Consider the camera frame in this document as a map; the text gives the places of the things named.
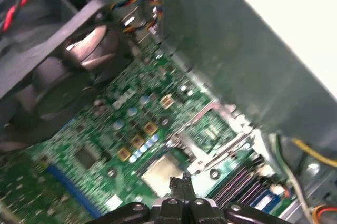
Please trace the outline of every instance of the screw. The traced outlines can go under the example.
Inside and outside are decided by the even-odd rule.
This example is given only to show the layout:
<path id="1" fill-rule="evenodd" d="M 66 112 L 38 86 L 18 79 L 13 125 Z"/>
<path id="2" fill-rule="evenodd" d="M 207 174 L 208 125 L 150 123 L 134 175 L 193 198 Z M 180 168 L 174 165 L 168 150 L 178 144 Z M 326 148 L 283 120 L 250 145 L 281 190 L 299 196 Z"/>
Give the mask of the screw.
<path id="1" fill-rule="evenodd" d="M 201 204 L 204 203 L 204 201 L 203 201 L 202 199 L 196 199 L 196 200 L 195 200 L 195 203 L 196 203 L 198 206 L 200 206 Z"/>
<path id="2" fill-rule="evenodd" d="M 168 119 L 165 119 L 165 120 L 163 120 L 162 125 L 167 125 L 168 122 L 169 122 L 169 120 L 168 120 Z"/>
<path id="3" fill-rule="evenodd" d="M 238 212 L 241 210 L 241 207 L 239 207 L 238 205 L 234 204 L 231 206 L 232 210 L 234 210 L 235 212 Z"/>
<path id="4" fill-rule="evenodd" d="M 141 210 L 143 210 L 143 206 L 141 204 L 137 204 L 137 205 L 134 206 L 133 210 L 134 211 L 141 211 Z"/>
<path id="5" fill-rule="evenodd" d="M 169 204 L 177 204 L 178 202 L 177 202 L 176 199 L 170 199 L 170 200 L 168 201 L 168 203 L 169 203 Z"/>
<path id="6" fill-rule="evenodd" d="M 108 172 L 107 172 L 107 176 L 111 178 L 111 177 L 113 177 L 113 176 L 115 176 L 115 175 L 116 175 L 115 169 L 110 168 L 110 169 L 108 170 Z"/>
<path id="7" fill-rule="evenodd" d="M 218 179 L 220 177 L 219 170 L 217 170 L 217 169 L 211 169 L 210 170 L 210 177 L 211 177 L 211 179 L 214 179 L 214 180 Z"/>

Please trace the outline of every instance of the twisted red and black cable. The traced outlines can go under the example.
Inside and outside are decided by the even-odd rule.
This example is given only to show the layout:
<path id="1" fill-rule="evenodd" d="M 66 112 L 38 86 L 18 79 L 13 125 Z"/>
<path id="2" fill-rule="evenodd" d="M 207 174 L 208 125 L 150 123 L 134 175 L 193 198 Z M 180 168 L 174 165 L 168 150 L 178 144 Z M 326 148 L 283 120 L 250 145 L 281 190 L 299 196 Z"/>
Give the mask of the twisted red and black cable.
<path id="1" fill-rule="evenodd" d="M 9 8 L 4 20 L 2 20 L 0 23 L 0 37 L 4 32 L 9 29 L 11 23 L 13 22 L 13 19 L 19 13 L 20 8 L 23 7 L 28 1 L 29 0 L 17 0 L 16 4 Z"/>

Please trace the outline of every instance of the yellow wire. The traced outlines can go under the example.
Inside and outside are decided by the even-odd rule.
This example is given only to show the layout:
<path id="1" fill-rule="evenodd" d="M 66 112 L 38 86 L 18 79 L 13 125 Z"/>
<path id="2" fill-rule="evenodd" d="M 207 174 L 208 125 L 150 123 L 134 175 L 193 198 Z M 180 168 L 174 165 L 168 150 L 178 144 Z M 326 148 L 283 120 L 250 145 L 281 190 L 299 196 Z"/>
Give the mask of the yellow wire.
<path id="1" fill-rule="evenodd" d="M 312 218 L 313 218 L 315 224 L 320 224 L 320 221 L 319 221 L 318 218 L 317 218 L 317 210 L 318 210 L 319 208 L 321 208 L 321 207 L 324 207 L 324 206 L 325 206 L 325 205 L 322 204 L 322 205 L 320 205 L 320 206 L 318 206 L 318 207 L 315 207 L 315 209 L 312 211 L 311 216 L 312 216 Z"/>
<path id="2" fill-rule="evenodd" d="M 321 154 L 317 153 L 316 151 L 314 151 L 311 147 L 309 147 L 308 145 L 306 145 L 303 141 L 301 141 L 300 139 L 296 139 L 293 138 L 292 142 L 299 147 L 300 149 L 302 149 L 304 152 L 306 152 L 307 154 L 311 155 L 312 157 L 316 158 L 317 160 L 319 160 L 322 163 L 325 163 L 327 165 L 330 165 L 332 167 L 337 168 L 337 160 L 332 160 L 329 159 L 327 157 L 322 156 Z"/>

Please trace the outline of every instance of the blue expansion slot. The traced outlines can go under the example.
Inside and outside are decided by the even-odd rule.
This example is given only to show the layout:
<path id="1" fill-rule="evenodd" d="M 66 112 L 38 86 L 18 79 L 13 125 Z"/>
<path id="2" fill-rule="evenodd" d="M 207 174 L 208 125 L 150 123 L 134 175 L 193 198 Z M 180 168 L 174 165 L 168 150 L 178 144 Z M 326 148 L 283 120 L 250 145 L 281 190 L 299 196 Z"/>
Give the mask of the blue expansion slot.
<path id="1" fill-rule="evenodd" d="M 273 194 L 270 190 L 262 193 L 253 203 L 251 207 L 257 208 L 263 212 L 270 213 L 278 203 L 281 202 L 281 198 L 278 195 Z"/>
<path id="2" fill-rule="evenodd" d="M 49 165 L 46 169 L 52 174 L 68 192 L 88 211 L 94 218 L 102 216 L 102 213 L 86 198 L 86 196 L 63 174 L 63 172 L 55 165 Z"/>

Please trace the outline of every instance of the cable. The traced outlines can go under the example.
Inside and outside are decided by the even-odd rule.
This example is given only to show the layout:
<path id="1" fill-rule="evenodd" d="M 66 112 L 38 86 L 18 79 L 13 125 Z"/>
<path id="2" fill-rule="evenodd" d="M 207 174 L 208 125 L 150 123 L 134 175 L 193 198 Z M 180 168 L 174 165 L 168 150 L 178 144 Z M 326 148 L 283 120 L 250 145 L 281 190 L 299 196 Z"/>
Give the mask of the cable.
<path id="1" fill-rule="evenodd" d="M 321 208 L 325 207 L 324 204 L 318 206 L 318 207 L 315 207 L 315 209 L 312 211 L 311 213 L 311 217 L 312 219 L 314 220 L 315 224 L 320 224 L 319 220 L 318 220 L 318 217 L 317 217 L 317 211 Z"/>
<path id="2" fill-rule="evenodd" d="M 321 224 L 320 219 L 322 214 L 325 212 L 337 212 L 337 207 L 327 206 L 324 204 L 316 207 L 311 214 L 315 224 Z"/>
<path id="3" fill-rule="evenodd" d="M 301 207 L 303 209 L 303 212 L 306 216 L 306 218 L 308 219 L 309 223 L 314 224 L 312 216 L 310 214 L 310 210 L 308 207 L 308 204 L 305 200 L 305 197 L 303 195 L 301 186 L 299 184 L 299 182 L 297 181 L 295 175 L 292 173 L 291 169 L 288 167 L 288 165 L 285 163 L 285 161 L 283 160 L 281 151 L 280 151 L 280 139 L 279 136 L 276 134 L 272 134 L 271 135 L 273 137 L 272 139 L 272 149 L 273 152 L 276 156 L 276 159 L 278 160 L 278 162 L 280 163 L 282 169 L 284 170 L 284 172 L 286 173 L 286 175 L 288 176 L 289 180 L 291 181 L 291 183 L 294 186 L 294 190 L 296 192 L 297 198 L 301 204 Z"/>
<path id="4" fill-rule="evenodd" d="M 303 141 L 301 141 L 300 139 L 296 139 L 293 138 L 292 142 L 299 147 L 300 149 L 302 149 L 304 152 L 306 152 L 308 155 L 311 155 L 312 157 L 316 158 L 317 160 L 319 160 L 320 162 L 330 165 L 332 167 L 337 168 L 337 160 L 332 160 L 329 159 L 327 157 L 322 156 L 321 154 L 317 153 L 316 151 L 314 151 L 311 147 L 309 147 L 308 145 L 306 145 Z"/>
<path id="5" fill-rule="evenodd" d="M 323 209 L 319 210 L 318 213 L 317 213 L 318 220 L 321 219 L 322 213 L 324 213 L 324 212 L 337 212 L 337 207 L 327 207 L 327 208 L 323 208 Z"/>
<path id="6" fill-rule="evenodd" d="M 163 17 L 163 11 L 161 9 L 161 4 L 160 4 L 160 2 L 155 1 L 155 0 L 123 0 L 123 1 L 120 1 L 116 4 L 110 5 L 110 10 L 113 11 L 117 8 L 125 7 L 125 6 L 131 5 L 131 4 L 140 3 L 140 2 L 143 2 L 143 1 L 149 1 L 150 5 L 156 6 L 157 12 L 156 12 L 156 15 L 155 15 L 154 19 L 151 20 L 151 21 L 147 21 L 140 26 L 129 26 L 129 27 L 127 27 L 123 30 L 124 33 L 130 33 L 130 32 L 134 32 L 134 31 L 138 31 L 138 30 L 142 30 L 142 29 L 148 30 L 151 27 L 153 27 L 158 22 L 158 20 L 160 20 Z"/>
<path id="7" fill-rule="evenodd" d="M 13 5 L 6 13 L 6 16 L 3 21 L 0 23 L 0 37 L 6 32 L 11 26 L 13 19 L 17 16 L 21 7 L 23 7 L 28 0 L 18 0 L 15 5 Z"/>

